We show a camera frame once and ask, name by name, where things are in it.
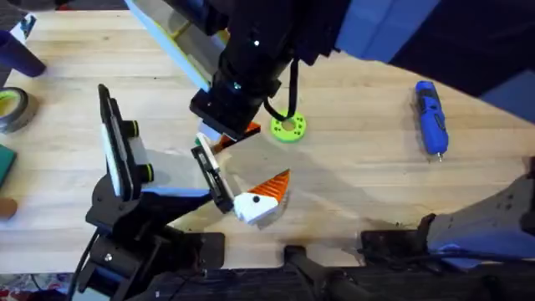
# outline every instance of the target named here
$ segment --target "black metal bracket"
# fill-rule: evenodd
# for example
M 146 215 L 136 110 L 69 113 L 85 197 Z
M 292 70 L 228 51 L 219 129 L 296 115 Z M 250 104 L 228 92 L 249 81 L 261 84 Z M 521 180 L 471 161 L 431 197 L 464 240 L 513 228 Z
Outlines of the black metal bracket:
M 367 265 L 385 265 L 391 261 L 427 254 L 427 234 L 435 214 L 423 217 L 416 230 L 363 231 L 360 234 Z

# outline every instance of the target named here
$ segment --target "green 3d printed part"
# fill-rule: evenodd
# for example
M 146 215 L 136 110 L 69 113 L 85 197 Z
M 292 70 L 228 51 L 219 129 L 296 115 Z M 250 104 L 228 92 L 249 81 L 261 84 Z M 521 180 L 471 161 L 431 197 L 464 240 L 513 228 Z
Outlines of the green 3d printed part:
M 286 115 L 288 112 L 279 112 L 282 115 Z M 307 130 L 307 121 L 304 116 L 299 112 L 295 112 L 295 115 L 284 122 L 278 121 L 274 118 L 271 119 L 271 132 L 281 142 L 291 143 L 297 142 L 304 136 L 304 132 Z

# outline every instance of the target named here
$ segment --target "white toy piece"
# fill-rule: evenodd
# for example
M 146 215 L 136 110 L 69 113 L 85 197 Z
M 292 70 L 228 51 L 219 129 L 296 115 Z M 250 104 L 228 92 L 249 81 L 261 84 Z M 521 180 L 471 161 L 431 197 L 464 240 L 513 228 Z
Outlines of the white toy piece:
M 275 212 L 277 207 L 277 199 L 271 196 L 243 192 L 234 198 L 234 212 L 238 219 L 247 224 L 253 224 L 268 214 Z

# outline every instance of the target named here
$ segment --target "green object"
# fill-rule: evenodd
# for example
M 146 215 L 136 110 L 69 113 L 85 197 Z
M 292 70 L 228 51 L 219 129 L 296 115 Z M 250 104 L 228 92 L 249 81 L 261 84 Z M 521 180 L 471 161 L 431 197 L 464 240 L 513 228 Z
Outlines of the green object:
M 288 112 L 279 112 L 281 115 L 286 115 Z M 281 142 L 292 143 L 297 142 L 303 138 L 307 130 L 307 121 L 304 116 L 295 112 L 295 115 L 284 122 L 271 119 L 271 133 Z
M 9 170 L 17 157 L 17 153 L 0 145 L 0 186 L 8 176 Z

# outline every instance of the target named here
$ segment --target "wooden tabletop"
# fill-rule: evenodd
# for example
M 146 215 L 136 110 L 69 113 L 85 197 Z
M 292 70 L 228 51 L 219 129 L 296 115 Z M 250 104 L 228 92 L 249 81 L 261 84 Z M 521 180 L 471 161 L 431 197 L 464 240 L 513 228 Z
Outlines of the wooden tabletop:
M 105 173 L 97 84 L 106 84 L 127 119 L 140 122 L 145 146 L 175 166 L 183 186 L 200 185 L 190 148 L 197 92 L 128 12 L 43 13 L 28 46 L 47 65 L 30 79 L 13 71 L 6 86 L 41 103 L 25 129 L 0 143 L 18 153 L 1 196 L 19 201 L 0 223 L 0 273 L 73 271 L 94 228 L 85 222 L 91 192 Z M 412 90 L 420 76 L 344 54 L 302 64 L 298 110 L 308 132 L 297 144 L 265 131 L 220 159 L 247 187 L 291 168 L 281 211 L 259 227 L 223 216 L 213 204 L 173 224 L 185 231 L 224 232 L 226 268 L 276 267 L 288 243 L 312 259 L 355 265 L 366 229 L 415 227 L 429 212 L 452 212 L 500 191 L 535 155 L 535 126 L 477 99 L 437 85 L 450 148 L 444 161 L 422 150 Z M 273 101 L 288 99 L 288 74 Z

